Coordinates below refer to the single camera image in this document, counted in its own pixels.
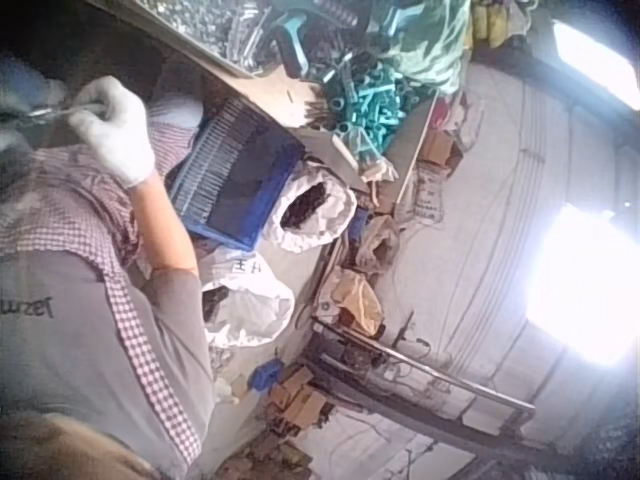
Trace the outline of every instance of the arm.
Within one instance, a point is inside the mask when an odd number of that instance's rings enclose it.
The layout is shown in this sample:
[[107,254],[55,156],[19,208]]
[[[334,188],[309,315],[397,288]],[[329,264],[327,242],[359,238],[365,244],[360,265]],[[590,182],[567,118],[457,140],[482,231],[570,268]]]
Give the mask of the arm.
[[191,239],[178,218],[162,179],[153,173],[129,190],[133,214],[154,270],[180,269],[198,275]]
[[107,106],[104,120],[81,110],[69,123],[127,189],[151,267],[198,275],[191,240],[155,170],[142,100],[115,78],[105,77],[83,88],[76,99],[79,105],[96,101]]

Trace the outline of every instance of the wooden board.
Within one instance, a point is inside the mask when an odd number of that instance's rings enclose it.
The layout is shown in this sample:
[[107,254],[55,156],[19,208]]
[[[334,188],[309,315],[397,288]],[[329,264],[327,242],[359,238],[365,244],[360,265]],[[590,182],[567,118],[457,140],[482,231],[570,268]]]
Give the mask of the wooden board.
[[399,178],[395,182],[380,183],[378,187],[380,207],[377,209],[379,213],[392,214],[395,204],[402,197],[427,133],[436,100],[437,97],[434,97],[432,100],[418,105],[411,112],[385,153],[385,157],[396,167]]

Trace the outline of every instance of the metal bar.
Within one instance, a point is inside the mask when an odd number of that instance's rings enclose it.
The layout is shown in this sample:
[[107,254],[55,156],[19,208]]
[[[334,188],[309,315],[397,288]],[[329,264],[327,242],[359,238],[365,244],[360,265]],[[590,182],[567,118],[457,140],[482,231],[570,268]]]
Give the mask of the metal bar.
[[339,327],[339,326],[335,326],[335,325],[330,325],[326,322],[323,322],[322,320],[319,320],[317,318],[314,318],[314,321],[319,323],[320,325],[322,325],[323,327],[335,332],[336,334],[344,337],[344,338],[349,338],[351,340],[355,340],[356,342],[370,347],[370,348],[374,348],[382,353],[386,353],[387,355],[390,355],[392,357],[394,357],[395,359],[401,361],[402,363],[405,363],[407,365],[412,366],[413,368],[426,373],[427,375],[432,376],[433,378],[437,378],[438,380],[442,380],[443,382],[446,382],[450,385],[453,385],[455,387],[458,388],[462,388],[463,390],[466,390],[467,392],[471,392],[475,395],[478,395],[479,397],[483,397],[486,398],[488,400],[492,400],[496,403],[499,403],[500,405],[504,405],[506,407],[510,407],[510,408],[514,408],[516,410],[520,410],[522,412],[526,412],[529,415],[532,415],[535,410],[536,407],[531,405],[530,403],[526,403],[523,402],[521,400],[516,400],[515,398],[511,398],[507,395],[503,395],[501,393],[498,393],[494,390],[491,390],[490,388],[486,388],[482,385],[479,385],[477,383],[474,382],[470,382],[468,380],[464,380],[461,378],[456,378],[456,377],[452,377],[450,375],[448,375],[445,372],[442,372],[440,370],[437,370],[435,368],[429,367],[428,365],[425,365],[423,363],[418,362],[417,360],[414,360],[411,357],[407,357],[406,355],[403,355],[402,353],[398,352],[397,350],[394,350],[392,348],[386,347],[385,345],[382,345],[379,342],[376,342],[375,340],[372,340],[368,337],[365,337],[364,335],[359,334],[358,332],[354,331],[354,330],[347,330],[345,328]]
[[510,435],[492,435],[455,420],[440,417],[423,406],[394,394],[381,394],[316,358],[307,364],[314,375],[330,383],[331,391],[359,403],[370,412],[382,415],[416,433],[505,464],[536,465],[554,472],[568,471],[572,457],[552,449],[538,449],[520,443]]

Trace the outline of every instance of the blue plastic basket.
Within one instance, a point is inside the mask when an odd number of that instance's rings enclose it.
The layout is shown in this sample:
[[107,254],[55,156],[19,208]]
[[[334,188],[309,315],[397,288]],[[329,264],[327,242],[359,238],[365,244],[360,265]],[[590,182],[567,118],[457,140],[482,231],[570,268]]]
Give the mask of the blue plastic basket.
[[198,136],[171,201],[189,231],[251,251],[304,153],[275,121],[229,99]]

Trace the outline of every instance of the white wall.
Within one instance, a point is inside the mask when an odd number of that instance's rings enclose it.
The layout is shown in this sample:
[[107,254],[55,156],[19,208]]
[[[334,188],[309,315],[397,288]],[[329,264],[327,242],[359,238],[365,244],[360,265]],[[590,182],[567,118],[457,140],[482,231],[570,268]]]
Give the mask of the white wall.
[[[638,156],[629,149],[617,153],[613,133],[588,113],[570,112],[515,78],[472,65],[467,86],[485,101],[481,133],[446,184],[444,222],[403,233],[394,268],[378,283],[386,340],[414,311],[413,341],[400,350],[421,356],[425,348],[415,339],[427,340],[433,347],[428,363],[525,401],[557,363],[524,434],[534,443],[571,449],[602,409],[611,384],[601,381],[613,382],[615,369],[594,367],[526,322],[528,274],[564,202],[588,211],[614,209],[621,184],[616,162],[622,157],[630,165]],[[630,193],[627,180],[625,198],[634,197],[630,213],[637,227],[637,175],[633,179],[635,189]],[[429,380],[413,374],[404,381],[424,391],[421,400],[441,415],[458,417],[472,401],[466,392]],[[478,399],[463,420],[498,433],[511,413]],[[406,466],[407,448],[418,458],[415,478],[448,478],[472,458],[444,445],[430,450],[430,439],[379,416],[358,418],[339,414],[300,439],[323,479],[392,478],[390,472]],[[375,424],[378,433],[363,422]]]

